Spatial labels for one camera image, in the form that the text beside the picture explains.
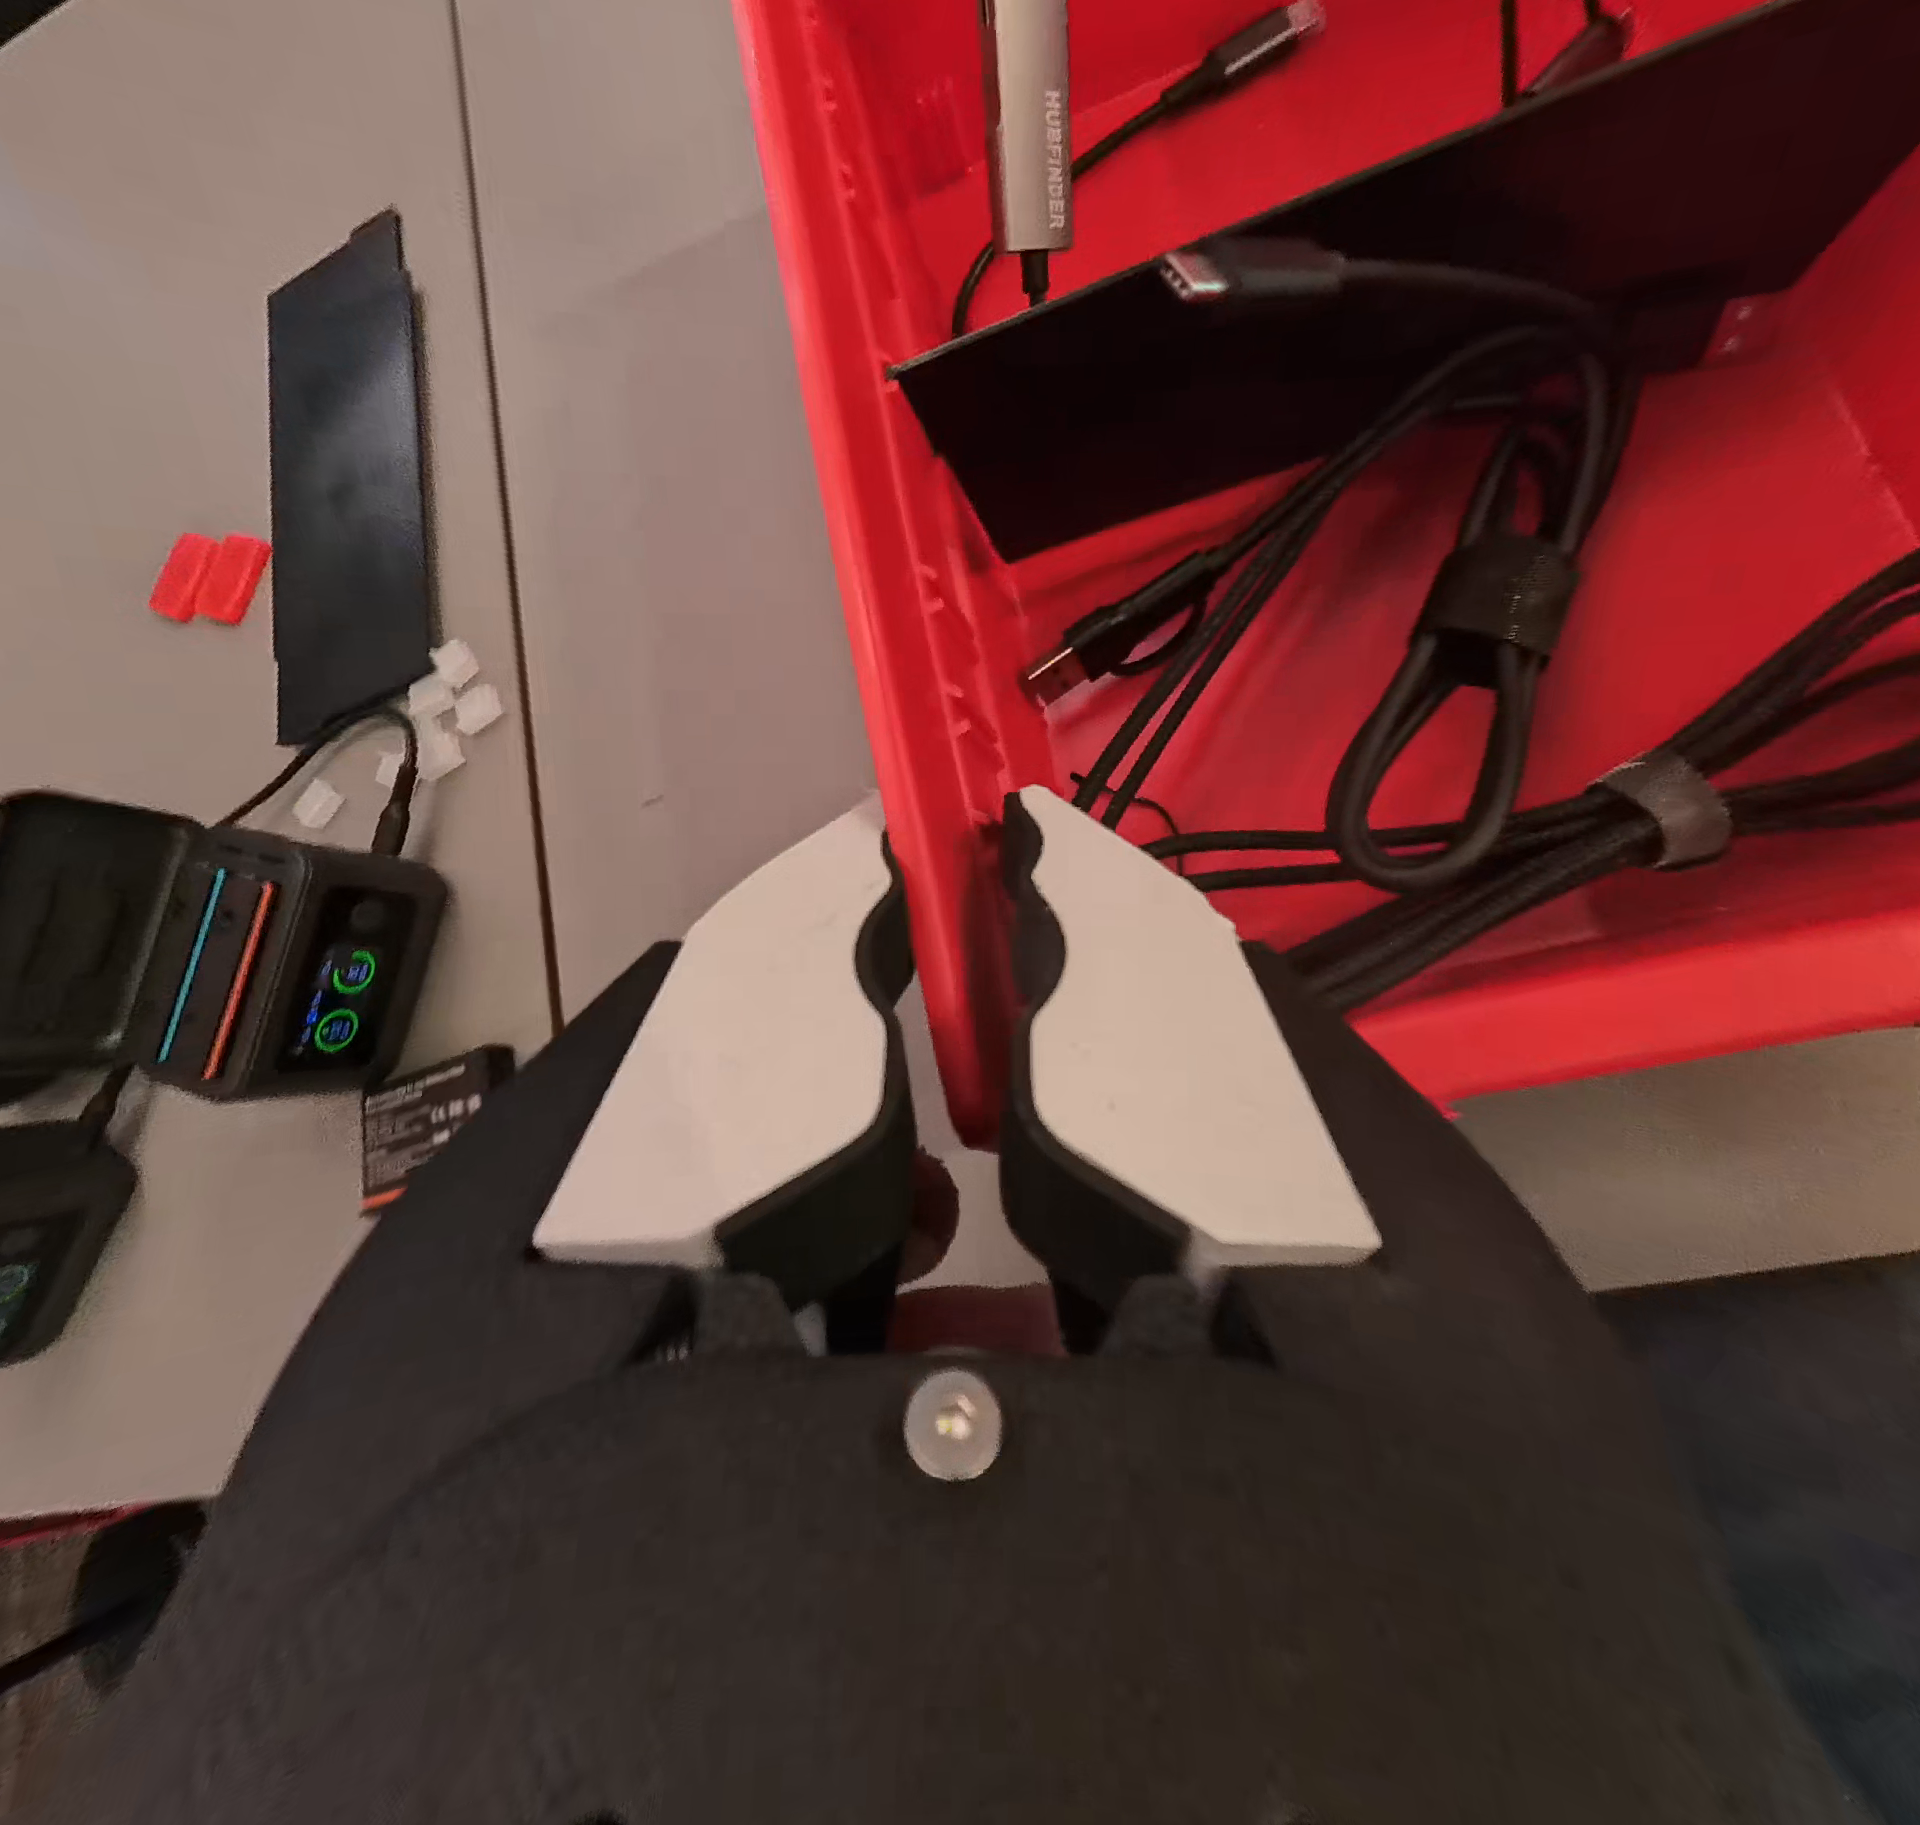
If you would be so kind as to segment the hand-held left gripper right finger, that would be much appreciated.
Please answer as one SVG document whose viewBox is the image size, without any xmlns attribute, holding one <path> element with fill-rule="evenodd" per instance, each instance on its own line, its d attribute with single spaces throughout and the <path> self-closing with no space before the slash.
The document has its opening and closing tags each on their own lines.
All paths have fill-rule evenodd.
<svg viewBox="0 0 1920 1825">
<path fill-rule="evenodd" d="M 1052 786 L 1005 803 L 1002 1185 L 1053 1275 L 1356 1262 L 1382 1231 L 1239 928 Z"/>
</svg>

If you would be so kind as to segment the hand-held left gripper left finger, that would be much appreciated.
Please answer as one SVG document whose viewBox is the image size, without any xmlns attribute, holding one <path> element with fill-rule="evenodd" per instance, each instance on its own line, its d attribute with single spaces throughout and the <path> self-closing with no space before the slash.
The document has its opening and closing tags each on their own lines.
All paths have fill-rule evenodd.
<svg viewBox="0 0 1920 1825">
<path fill-rule="evenodd" d="M 880 1262 L 911 1220 L 908 893 L 864 800 L 680 943 L 536 1253 L 569 1262 Z"/>
</svg>

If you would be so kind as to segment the red plastic bin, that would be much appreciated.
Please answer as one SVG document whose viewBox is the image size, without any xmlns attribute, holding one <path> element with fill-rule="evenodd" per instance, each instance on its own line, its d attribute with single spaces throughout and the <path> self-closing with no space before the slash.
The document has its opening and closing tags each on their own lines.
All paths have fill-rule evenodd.
<svg viewBox="0 0 1920 1825">
<path fill-rule="evenodd" d="M 1076 115 L 1102 133 L 1205 46 L 1281 0 L 1070 0 Z M 1212 114 L 1091 177 L 1060 299 L 1211 225 L 1294 202 L 1497 103 L 1497 0 L 1321 0 L 1331 28 Z M 1613 0 L 1636 58 L 1770 0 Z M 981 11 L 972 0 L 731 0 L 748 66 L 833 563 L 908 882 L 916 976 L 964 1142 L 995 1142 L 1018 1015 L 1002 809 L 1066 794 L 1138 682 L 1041 707 L 1022 660 L 1070 616 L 1226 541 L 1300 468 L 1247 447 L 1205 495 L 1114 517 L 1134 465 L 1197 451 L 1121 430 L 1091 447 L 964 386 L 1018 517 L 1066 499 L 1066 536 L 1002 560 L 893 362 L 935 352 L 986 235 Z M 1564 794 L 1759 667 L 1866 572 L 1917 549 L 1917 161 L 1866 202 L 1759 352 L 1645 388 L 1553 660 L 1522 803 Z M 1582 893 L 1463 944 L 1358 1013 L 1444 1106 L 1770 1043 L 1917 1020 L 1917 835 L 1762 835 L 1693 888 Z"/>
</svg>

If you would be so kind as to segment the grey usb hub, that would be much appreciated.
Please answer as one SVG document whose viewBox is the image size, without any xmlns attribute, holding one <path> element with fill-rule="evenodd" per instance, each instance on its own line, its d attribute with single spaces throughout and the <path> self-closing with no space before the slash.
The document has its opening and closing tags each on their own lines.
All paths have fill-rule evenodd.
<svg viewBox="0 0 1920 1825">
<path fill-rule="evenodd" d="M 1070 6 L 981 0 L 991 231 L 1024 264 L 1076 243 Z"/>
</svg>

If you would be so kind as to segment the black labelled battery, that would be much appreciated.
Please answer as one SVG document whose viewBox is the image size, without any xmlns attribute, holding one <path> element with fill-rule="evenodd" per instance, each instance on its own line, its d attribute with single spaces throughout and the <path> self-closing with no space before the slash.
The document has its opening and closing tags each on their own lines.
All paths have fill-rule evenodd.
<svg viewBox="0 0 1920 1825">
<path fill-rule="evenodd" d="M 491 1043 L 389 1074 L 360 1098 L 360 1212 L 373 1216 L 395 1207 L 410 1175 L 445 1150 L 461 1126 L 477 1116 L 514 1074 L 514 1046 Z"/>
</svg>

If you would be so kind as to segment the pile of small white clips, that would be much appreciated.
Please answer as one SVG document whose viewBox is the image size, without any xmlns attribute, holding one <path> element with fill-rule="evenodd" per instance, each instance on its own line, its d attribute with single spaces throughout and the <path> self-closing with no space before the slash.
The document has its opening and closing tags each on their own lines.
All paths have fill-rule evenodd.
<svg viewBox="0 0 1920 1825">
<path fill-rule="evenodd" d="M 399 699 L 369 713 L 369 727 L 384 738 L 373 761 L 383 792 L 373 850 L 402 853 L 420 809 L 467 761 L 467 746 L 503 725 L 508 699 L 486 678 L 467 642 L 446 637 L 426 651 L 426 672 Z"/>
</svg>

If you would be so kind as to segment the black battery charging case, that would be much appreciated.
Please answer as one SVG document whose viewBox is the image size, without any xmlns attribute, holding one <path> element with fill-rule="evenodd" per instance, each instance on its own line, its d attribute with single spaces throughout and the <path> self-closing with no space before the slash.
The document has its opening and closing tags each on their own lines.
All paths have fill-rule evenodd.
<svg viewBox="0 0 1920 1825">
<path fill-rule="evenodd" d="M 16 792 L 0 812 L 4 1106 L 128 1068 L 204 1099 L 399 1068 L 446 882 L 399 853 Z"/>
</svg>

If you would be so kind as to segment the black flat plastic strip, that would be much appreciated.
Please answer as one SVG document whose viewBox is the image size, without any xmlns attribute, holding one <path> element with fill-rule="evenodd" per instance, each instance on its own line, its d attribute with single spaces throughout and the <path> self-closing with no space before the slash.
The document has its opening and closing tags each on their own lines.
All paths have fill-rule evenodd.
<svg viewBox="0 0 1920 1825">
<path fill-rule="evenodd" d="M 406 694 L 438 626 L 420 289 L 399 210 L 266 296 L 277 739 Z"/>
</svg>

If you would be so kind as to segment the black plastic bin divider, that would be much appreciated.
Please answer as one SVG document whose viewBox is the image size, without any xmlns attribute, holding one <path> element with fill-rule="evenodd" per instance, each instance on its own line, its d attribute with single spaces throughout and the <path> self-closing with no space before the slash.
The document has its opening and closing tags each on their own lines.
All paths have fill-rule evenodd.
<svg viewBox="0 0 1920 1825">
<path fill-rule="evenodd" d="M 1773 0 L 893 368 L 1005 560 L 1356 440 L 1469 344 L 1705 356 L 1917 154 L 1920 0 Z"/>
</svg>

